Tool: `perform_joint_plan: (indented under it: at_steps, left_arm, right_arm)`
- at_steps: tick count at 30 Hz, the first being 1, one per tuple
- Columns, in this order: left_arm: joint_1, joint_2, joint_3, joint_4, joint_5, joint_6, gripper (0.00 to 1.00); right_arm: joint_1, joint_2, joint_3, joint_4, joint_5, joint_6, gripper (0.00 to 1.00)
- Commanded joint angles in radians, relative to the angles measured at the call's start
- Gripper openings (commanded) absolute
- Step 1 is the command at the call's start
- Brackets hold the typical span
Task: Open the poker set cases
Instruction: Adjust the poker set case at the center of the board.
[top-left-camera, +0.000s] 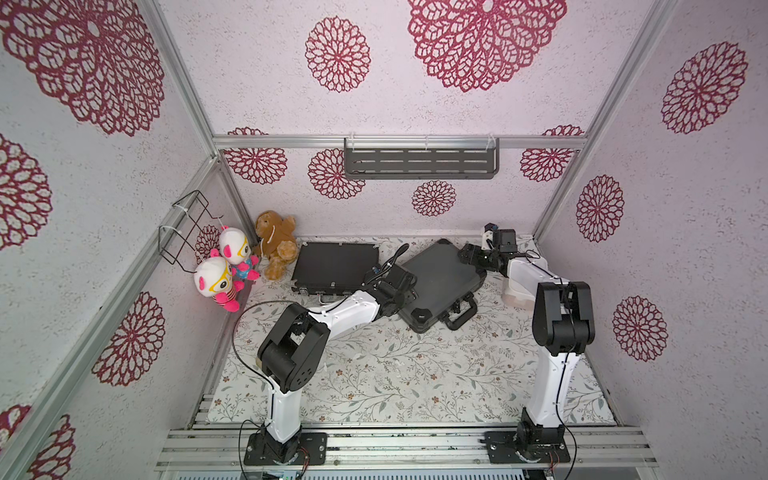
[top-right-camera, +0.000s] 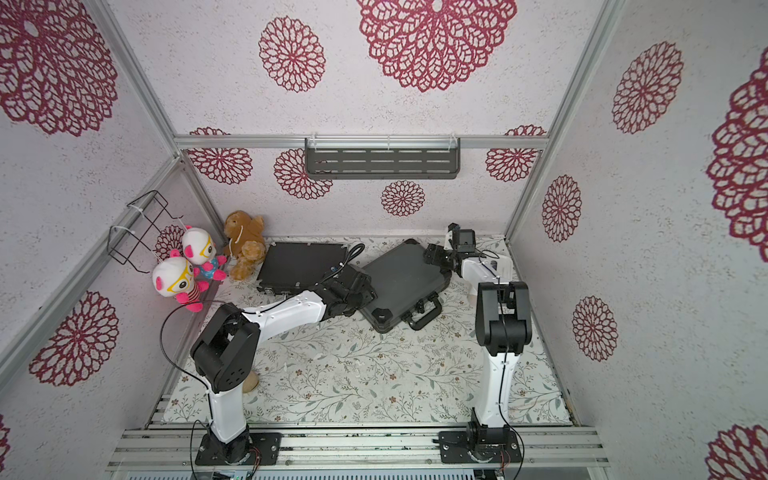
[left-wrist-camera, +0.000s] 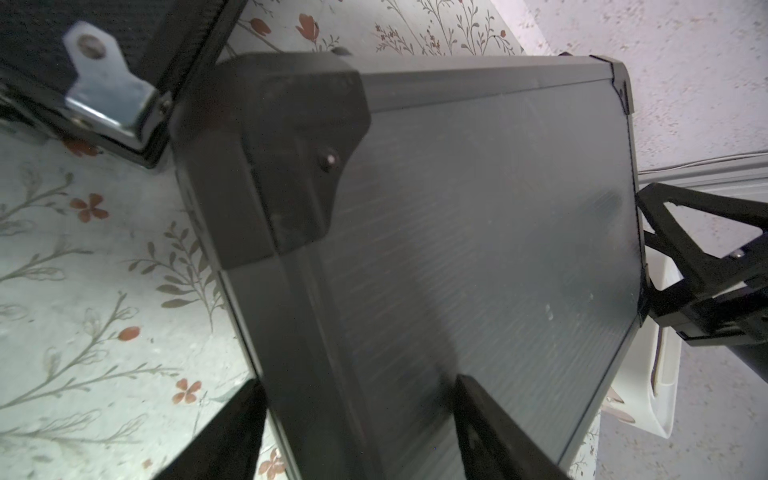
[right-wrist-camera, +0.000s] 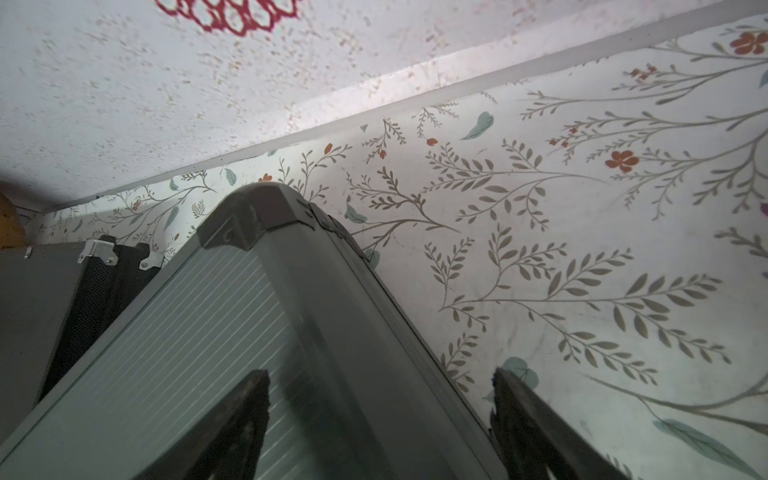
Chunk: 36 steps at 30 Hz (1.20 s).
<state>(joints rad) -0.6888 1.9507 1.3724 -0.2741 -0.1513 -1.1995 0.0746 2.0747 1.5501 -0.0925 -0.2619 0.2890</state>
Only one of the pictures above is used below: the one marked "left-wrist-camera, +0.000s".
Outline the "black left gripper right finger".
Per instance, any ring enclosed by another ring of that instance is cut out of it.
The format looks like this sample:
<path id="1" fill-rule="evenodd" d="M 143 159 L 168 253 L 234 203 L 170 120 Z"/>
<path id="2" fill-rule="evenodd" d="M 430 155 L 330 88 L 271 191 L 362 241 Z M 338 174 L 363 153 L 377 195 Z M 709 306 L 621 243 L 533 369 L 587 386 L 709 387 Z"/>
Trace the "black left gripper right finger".
<path id="1" fill-rule="evenodd" d="M 567 477 L 471 376 L 456 377 L 453 417 L 466 479 Z"/>

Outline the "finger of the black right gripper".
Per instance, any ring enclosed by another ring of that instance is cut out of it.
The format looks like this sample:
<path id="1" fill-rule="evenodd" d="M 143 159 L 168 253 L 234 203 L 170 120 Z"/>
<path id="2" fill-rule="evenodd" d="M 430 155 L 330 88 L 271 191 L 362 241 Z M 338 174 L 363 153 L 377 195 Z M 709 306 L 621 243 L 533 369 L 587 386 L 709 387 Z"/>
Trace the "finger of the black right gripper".
<path id="1" fill-rule="evenodd" d="M 767 205 L 661 183 L 636 194 L 652 230 L 645 245 L 667 256 L 682 279 L 664 289 L 646 287 L 648 313 L 691 346 L 767 342 Z M 667 206 L 687 207 L 761 230 L 721 258 L 706 253 Z"/>

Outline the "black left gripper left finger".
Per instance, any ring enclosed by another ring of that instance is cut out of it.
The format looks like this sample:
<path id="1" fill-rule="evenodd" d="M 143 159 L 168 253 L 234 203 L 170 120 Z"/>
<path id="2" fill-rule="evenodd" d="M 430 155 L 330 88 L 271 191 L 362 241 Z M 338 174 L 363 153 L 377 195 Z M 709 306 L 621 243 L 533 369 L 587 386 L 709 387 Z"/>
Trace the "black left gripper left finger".
<path id="1" fill-rule="evenodd" d="M 263 385 L 257 379 L 246 381 L 155 479 L 252 479 L 266 414 Z"/>

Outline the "grey poker case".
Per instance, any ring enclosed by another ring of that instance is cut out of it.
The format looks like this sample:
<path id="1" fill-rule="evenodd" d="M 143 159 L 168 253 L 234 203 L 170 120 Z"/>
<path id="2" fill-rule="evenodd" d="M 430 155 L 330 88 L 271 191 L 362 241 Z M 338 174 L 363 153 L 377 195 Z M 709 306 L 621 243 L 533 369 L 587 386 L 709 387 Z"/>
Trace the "grey poker case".
<path id="1" fill-rule="evenodd" d="M 566 472 L 642 321 L 626 67 L 246 54 L 169 123 L 292 479 L 462 479 L 456 380 Z"/>

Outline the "black poker case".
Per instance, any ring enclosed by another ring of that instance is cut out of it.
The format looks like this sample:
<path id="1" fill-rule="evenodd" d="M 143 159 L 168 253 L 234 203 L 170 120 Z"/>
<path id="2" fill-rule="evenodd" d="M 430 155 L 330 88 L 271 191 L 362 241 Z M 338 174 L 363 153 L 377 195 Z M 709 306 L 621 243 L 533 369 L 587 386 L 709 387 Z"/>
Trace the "black poker case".
<path id="1" fill-rule="evenodd" d="M 146 169 L 176 101 L 209 69 L 242 1 L 4 1 L 1 131 L 71 139 Z"/>

